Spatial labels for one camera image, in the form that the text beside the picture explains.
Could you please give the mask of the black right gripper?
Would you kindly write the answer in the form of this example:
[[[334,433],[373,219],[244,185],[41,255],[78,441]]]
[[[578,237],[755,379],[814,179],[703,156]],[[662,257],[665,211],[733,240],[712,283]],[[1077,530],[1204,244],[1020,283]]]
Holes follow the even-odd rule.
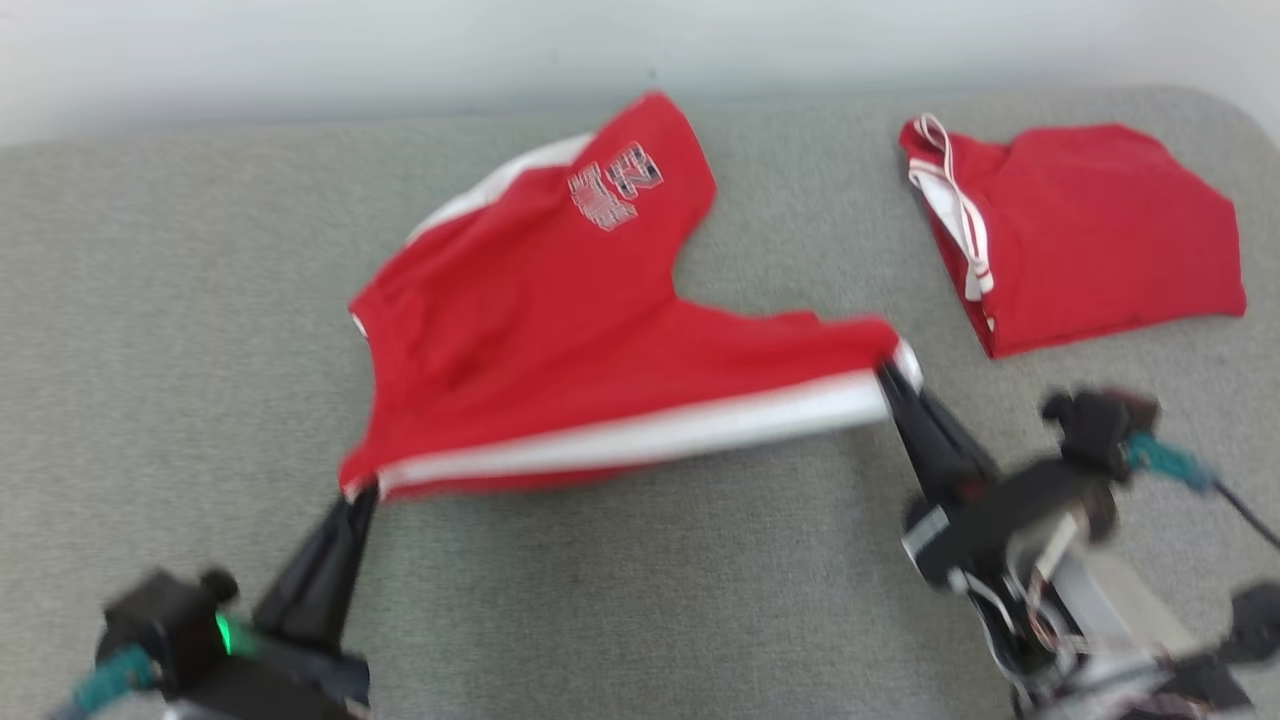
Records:
[[[916,388],[896,363],[881,363],[876,375],[925,498],[998,482],[996,461],[946,404]],[[905,529],[901,544],[925,583],[945,588],[951,571],[1004,552],[1014,536],[1110,486],[1101,471],[1038,460],[968,505],[933,507]]]

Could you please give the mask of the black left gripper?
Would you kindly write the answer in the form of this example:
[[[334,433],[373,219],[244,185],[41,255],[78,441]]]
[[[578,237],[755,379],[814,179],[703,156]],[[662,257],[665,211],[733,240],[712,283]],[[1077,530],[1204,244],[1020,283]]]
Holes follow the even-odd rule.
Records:
[[[180,697],[182,719],[370,719],[367,661],[339,651],[380,489],[344,496],[230,630],[229,657]]]

